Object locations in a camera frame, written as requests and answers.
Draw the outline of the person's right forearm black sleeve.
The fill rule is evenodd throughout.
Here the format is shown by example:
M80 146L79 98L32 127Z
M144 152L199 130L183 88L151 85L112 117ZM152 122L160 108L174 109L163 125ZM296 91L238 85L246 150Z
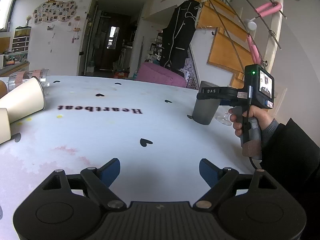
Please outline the person's right forearm black sleeve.
M261 167L305 210L301 239L319 239L319 147L292 119L273 120L261 136Z

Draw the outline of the person's right hand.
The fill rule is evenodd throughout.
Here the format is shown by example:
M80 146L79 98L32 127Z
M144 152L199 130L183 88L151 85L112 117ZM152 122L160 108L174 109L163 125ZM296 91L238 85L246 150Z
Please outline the person's right hand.
M237 122L236 115L234 114L234 109L231 108L228 110L230 116L230 121L233 123L233 128L235 129L235 135L237 137L242 136L242 124L241 122ZM242 116L249 118L256 118L259 122L259 126L261 130L265 130L272 123L273 118L263 109L260 109L257 106L251 106L249 109L249 113L245 111Z

